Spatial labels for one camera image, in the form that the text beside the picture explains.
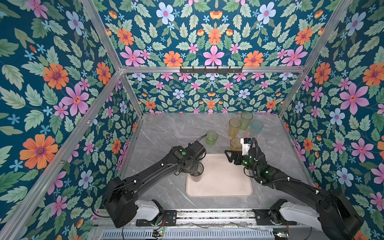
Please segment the yellow tall glass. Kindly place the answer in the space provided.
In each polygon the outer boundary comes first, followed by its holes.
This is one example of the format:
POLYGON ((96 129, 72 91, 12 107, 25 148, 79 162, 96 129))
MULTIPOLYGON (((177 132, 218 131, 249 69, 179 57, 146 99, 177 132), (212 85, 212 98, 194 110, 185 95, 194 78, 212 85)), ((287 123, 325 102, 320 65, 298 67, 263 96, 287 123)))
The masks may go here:
POLYGON ((231 139, 236 138, 241 128, 242 122, 239 119, 232 118, 229 120, 229 137, 231 139))

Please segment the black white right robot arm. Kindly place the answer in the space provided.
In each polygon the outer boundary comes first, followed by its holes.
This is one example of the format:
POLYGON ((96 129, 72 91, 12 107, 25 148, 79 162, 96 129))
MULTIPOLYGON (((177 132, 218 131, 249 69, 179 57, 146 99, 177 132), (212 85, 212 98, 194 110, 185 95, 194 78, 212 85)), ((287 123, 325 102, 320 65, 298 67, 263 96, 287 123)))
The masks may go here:
POLYGON ((284 192, 304 203, 294 205, 280 199, 270 208, 271 221, 284 219, 321 230, 330 240, 352 240, 364 221, 347 197, 340 191, 327 191, 310 186, 269 165, 259 146, 250 146, 247 153, 226 150, 230 163, 242 165, 252 172, 258 184, 284 192))

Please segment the beige plastic tray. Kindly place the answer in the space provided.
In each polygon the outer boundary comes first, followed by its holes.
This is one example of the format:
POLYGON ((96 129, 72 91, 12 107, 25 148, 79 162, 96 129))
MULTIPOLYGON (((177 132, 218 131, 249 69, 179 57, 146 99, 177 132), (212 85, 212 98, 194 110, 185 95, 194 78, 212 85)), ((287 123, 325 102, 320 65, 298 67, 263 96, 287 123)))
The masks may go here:
POLYGON ((201 163, 203 173, 187 177, 189 197, 250 197, 253 194, 251 179, 244 174, 243 167, 229 163, 225 154, 207 154, 201 163))

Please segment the light green tall glass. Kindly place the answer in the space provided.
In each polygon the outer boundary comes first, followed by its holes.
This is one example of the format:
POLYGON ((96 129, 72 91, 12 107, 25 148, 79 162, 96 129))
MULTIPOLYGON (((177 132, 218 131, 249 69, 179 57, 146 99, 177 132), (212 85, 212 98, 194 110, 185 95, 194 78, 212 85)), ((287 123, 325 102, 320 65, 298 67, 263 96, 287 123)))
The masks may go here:
POLYGON ((250 112, 242 112, 241 113, 241 127, 240 129, 242 131, 246 131, 250 125, 250 123, 252 122, 253 120, 253 114, 250 113, 250 112))

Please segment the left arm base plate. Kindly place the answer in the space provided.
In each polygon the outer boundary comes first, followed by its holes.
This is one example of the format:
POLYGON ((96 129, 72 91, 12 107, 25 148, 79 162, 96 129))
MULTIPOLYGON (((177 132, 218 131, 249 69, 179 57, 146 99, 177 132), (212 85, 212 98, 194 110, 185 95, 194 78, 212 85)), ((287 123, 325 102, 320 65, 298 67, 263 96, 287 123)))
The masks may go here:
POLYGON ((177 213, 176 210, 160 211, 153 220, 136 220, 136 227, 174 227, 176 226, 177 213))

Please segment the grey tall glass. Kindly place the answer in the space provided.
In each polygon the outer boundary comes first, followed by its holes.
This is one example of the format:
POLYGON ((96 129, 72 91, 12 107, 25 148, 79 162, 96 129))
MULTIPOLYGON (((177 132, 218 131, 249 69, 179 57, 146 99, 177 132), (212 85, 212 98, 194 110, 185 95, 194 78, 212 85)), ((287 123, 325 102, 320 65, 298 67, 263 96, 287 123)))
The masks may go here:
POLYGON ((190 172, 190 177, 193 182, 199 182, 202 179, 204 172, 204 165, 201 162, 194 164, 193 169, 190 172))

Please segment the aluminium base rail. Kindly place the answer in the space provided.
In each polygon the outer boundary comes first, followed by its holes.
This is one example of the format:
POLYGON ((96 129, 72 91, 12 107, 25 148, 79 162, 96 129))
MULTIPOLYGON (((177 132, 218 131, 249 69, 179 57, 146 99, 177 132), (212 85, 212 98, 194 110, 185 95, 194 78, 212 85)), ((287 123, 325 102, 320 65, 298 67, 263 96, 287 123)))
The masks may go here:
MULTIPOLYGON (((307 225, 323 232, 326 227, 343 226, 342 219, 337 210, 318 213, 312 208, 294 205, 290 202, 283 203, 281 206, 271 207, 269 210, 278 211, 287 221, 297 222, 299 225, 307 225)), ((153 220, 160 211, 164 210, 157 206, 137 207, 136 215, 126 226, 136 227, 136 220, 153 220)), ((252 209, 179 209, 176 211, 178 212, 176 226, 185 224, 224 225, 231 222, 233 224, 247 223, 249 225, 265 226, 257 224, 252 209)))

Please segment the teal short glass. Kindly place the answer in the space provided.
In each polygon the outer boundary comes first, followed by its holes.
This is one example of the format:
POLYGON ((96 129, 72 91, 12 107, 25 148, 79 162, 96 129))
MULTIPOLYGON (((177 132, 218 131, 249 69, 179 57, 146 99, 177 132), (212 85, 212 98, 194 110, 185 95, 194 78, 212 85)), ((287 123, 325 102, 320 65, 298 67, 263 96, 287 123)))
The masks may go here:
POLYGON ((253 130, 257 134, 261 133, 263 127, 264 127, 264 123, 260 120, 253 120, 251 123, 251 130, 253 130))

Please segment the metal hook rail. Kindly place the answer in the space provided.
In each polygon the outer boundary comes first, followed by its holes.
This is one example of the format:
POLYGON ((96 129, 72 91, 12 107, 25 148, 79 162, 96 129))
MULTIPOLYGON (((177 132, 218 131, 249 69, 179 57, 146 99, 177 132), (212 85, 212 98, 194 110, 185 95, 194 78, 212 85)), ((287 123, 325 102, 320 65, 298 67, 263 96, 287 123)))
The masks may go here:
POLYGON ((243 67, 180 67, 181 74, 239 74, 243 72, 243 67))

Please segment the pink short glass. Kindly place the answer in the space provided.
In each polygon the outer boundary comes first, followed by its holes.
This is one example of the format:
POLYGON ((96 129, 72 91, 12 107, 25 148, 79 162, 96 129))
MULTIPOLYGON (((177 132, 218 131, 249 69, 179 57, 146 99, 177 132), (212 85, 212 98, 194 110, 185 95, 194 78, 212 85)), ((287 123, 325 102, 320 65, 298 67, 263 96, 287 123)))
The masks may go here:
POLYGON ((257 138, 258 137, 258 132, 253 130, 253 129, 248 129, 245 131, 245 138, 257 138))

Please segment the green short glass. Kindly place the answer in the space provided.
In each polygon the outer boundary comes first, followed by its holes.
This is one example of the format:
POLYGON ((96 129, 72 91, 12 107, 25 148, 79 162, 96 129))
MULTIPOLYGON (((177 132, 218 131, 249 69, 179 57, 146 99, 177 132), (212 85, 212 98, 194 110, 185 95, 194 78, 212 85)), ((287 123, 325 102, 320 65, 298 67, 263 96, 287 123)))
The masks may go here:
POLYGON ((206 144, 209 147, 214 147, 218 140, 218 134, 215 131, 208 131, 205 136, 206 144))

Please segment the yellow short glass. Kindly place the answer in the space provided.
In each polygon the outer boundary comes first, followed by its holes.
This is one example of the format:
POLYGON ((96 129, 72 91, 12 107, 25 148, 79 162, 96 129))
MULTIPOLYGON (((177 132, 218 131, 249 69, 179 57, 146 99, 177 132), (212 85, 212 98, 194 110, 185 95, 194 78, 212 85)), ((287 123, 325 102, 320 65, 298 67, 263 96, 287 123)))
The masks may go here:
POLYGON ((241 143, 241 139, 239 139, 239 138, 231 139, 230 145, 231 145, 232 151, 241 151, 243 148, 242 143, 241 143))

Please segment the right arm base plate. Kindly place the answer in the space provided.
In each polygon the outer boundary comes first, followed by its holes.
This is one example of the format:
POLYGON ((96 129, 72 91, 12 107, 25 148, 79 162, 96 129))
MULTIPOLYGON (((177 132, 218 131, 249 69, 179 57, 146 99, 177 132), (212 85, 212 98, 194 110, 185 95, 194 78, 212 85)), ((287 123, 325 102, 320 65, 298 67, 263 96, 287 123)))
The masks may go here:
POLYGON ((255 214, 255 219, 258 225, 273 225, 273 226, 297 226, 297 222, 287 221, 283 216, 275 210, 269 209, 252 209, 255 214))

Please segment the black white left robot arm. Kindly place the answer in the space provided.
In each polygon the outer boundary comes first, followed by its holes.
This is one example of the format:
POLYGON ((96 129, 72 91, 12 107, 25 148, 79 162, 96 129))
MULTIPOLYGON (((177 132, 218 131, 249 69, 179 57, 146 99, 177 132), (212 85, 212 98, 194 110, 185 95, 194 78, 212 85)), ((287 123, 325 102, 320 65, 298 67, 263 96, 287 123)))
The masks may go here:
POLYGON ((116 228, 122 228, 136 220, 159 225, 163 220, 164 209, 157 200, 140 203, 139 198, 162 179, 175 173, 200 176, 204 171, 199 167, 206 149, 198 141, 186 148, 176 146, 160 161, 142 172, 121 179, 116 177, 107 185, 102 204, 116 228))

